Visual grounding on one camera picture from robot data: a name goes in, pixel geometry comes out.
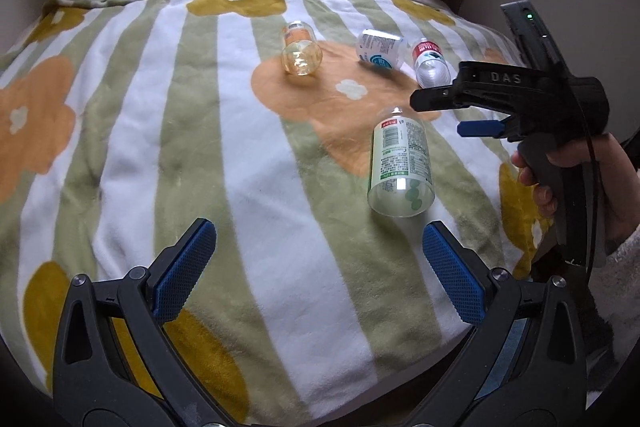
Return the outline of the person's right hand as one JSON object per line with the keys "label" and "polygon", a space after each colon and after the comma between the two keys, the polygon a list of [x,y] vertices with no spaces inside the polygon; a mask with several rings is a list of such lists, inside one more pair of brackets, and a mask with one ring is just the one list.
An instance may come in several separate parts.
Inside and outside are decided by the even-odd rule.
{"label": "person's right hand", "polygon": [[[623,147],[611,133],[600,135],[592,141],[594,158],[599,163],[604,190],[606,240],[613,251],[623,245],[639,226],[639,175]],[[512,164],[520,169],[518,181],[533,187],[533,200],[539,212],[552,218],[558,201],[547,185],[537,181],[524,157],[515,152]]]}

